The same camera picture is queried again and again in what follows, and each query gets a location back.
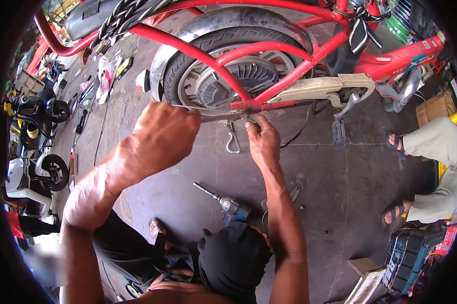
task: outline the cardboard box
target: cardboard box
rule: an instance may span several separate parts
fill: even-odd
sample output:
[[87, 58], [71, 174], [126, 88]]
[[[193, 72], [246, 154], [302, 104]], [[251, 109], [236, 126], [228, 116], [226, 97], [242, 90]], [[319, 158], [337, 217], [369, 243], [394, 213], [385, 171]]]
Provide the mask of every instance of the cardboard box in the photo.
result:
[[419, 127], [426, 125], [435, 118], [450, 116], [456, 112], [456, 106], [453, 103], [451, 92], [438, 94], [426, 100], [416, 107], [416, 118]]

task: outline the concrete floor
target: concrete floor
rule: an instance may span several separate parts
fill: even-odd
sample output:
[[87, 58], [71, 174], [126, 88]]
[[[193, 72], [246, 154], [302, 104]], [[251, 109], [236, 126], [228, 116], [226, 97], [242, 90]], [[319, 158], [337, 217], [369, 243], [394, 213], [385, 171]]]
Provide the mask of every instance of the concrete floor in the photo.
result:
[[[302, 13], [276, 11], [294, 21], [307, 17]], [[179, 11], [157, 27], [171, 32], [192, 17], [186, 11]], [[320, 41], [325, 42], [331, 37], [333, 26], [317, 26], [312, 30]], [[392, 39], [392, 36], [390, 40], [386, 38], [389, 43], [394, 43]], [[75, 181], [79, 181], [94, 165], [97, 145], [99, 162], [132, 132], [140, 113], [151, 101], [149, 93], [140, 93], [135, 88], [134, 79], [143, 69], [150, 68], [158, 47], [158, 43], [135, 35], [118, 42], [107, 53], [108, 59], [113, 60], [113, 53], [122, 50], [124, 58], [135, 56], [134, 65], [114, 84], [114, 93], [108, 104], [94, 104], [81, 136], [75, 137], [72, 132], [78, 123], [78, 113], [72, 121], [60, 127], [53, 153], [67, 160], [76, 141], [79, 174]], [[68, 86], [59, 94], [61, 99], [70, 99], [80, 92], [79, 83], [89, 75], [97, 75], [98, 63], [91, 62], [74, 77], [82, 66], [78, 58], [70, 67], [66, 77]], [[348, 265], [348, 259], [369, 257], [383, 265], [390, 234], [400, 223], [384, 227], [380, 219], [382, 211], [397, 198], [412, 198], [424, 184], [420, 171], [422, 160], [399, 161], [386, 147], [384, 136], [388, 130], [401, 134], [417, 129], [414, 107], [419, 101], [414, 98], [399, 114], [386, 113], [382, 108], [382, 97], [374, 92], [346, 114], [351, 143], [345, 147], [332, 144], [331, 124], [336, 111], [327, 107], [317, 116], [311, 116], [301, 135], [282, 149], [280, 162], [287, 186], [289, 190], [301, 188], [295, 205], [305, 229], [313, 304], [344, 300], [350, 294], [359, 276]], [[306, 109], [307, 106], [301, 106], [264, 114], [286, 142], [303, 124]], [[104, 117], [104, 131], [99, 142]], [[220, 206], [192, 185], [197, 181], [221, 195], [250, 204], [254, 209], [250, 224], [263, 229], [260, 218], [261, 201], [266, 197], [264, 183], [251, 159], [247, 134], [240, 121], [235, 123], [235, 130], [242, 146], [241, 154], [229, 154], [225, 150], [229, 135], [220, 124], [204, 124], [189, 157], [175, 167], [126, 189], [115, 203], [114, 210], [151, 243], [147, 224], [151, 217], [161, 219], [178, 242], [197, 241], [202, 236], [202, 228], [216, 232], [223, 227]], [[67, 197], [67, 188], [58, 195], [55, 208], [60, 215]], [[100, 261], [99, 265], [106, 297], [116, 302], [110, 281], [116, 294], [130, 299], [122, 277], [108, 267], [105, 272]], [[258, 303], [269, 302], [273, 277], [274, 259], [271, 259], [257, 287]], [[376, 294], [383, 291], [384, 287], [380, 286]]]

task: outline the black scooter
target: black scooter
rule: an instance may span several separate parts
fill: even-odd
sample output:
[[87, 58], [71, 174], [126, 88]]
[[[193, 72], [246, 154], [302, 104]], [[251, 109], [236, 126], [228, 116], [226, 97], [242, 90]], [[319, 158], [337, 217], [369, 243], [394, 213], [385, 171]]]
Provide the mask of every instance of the black scooter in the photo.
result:
[[[38, 132], [51, 140], [53, 124], [64, 122], [70, 115], [68, 104], [62, 100], [56, 100], [56, 94], [50, 88], [39, 92], [37, 96], [23, 95], [20, 99], [13, 99], [11, 110], [14, 120], [22, 120], [16, 150], [18, 157], [22, 156], [23, 148], [24, 150], [37, 148], [29, 146], [29, 143], [31, 139], [37, 137]], [[36, 136], [31, 138], [30, 134], [36, 134]]]

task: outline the white scooter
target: white scooter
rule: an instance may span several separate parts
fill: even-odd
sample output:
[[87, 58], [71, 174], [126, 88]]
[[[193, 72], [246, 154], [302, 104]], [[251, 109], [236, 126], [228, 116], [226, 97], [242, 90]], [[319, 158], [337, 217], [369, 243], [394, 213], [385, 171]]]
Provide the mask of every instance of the white scooter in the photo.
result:
[[37, 215], [48, 216], [51, 191], [61, 191], [68, 184], [68, 167], [61, 157], [45, 149], [37, 160], [19, 157], [9, 161], [6, 194], [9, 198], [29, 198], [38, 204]]

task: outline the person sitting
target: person sitting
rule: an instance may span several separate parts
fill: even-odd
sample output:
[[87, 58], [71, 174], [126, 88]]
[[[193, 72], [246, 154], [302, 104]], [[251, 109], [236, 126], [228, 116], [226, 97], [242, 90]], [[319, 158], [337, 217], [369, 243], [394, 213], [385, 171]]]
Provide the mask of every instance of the person sitting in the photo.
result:
[[415, 195], [385, 210], [382, 223], [389, 225], [407, 212], [406, 222], [433, 223], [449, 218], [457, 210], [457, 126], [448, 117], [438, 117], [422, 128], [404, 135], [386, 135], [388, 147], [402, 160], [408, 155], [423, 156], [449, 166], [438, 187], [428, 195]]

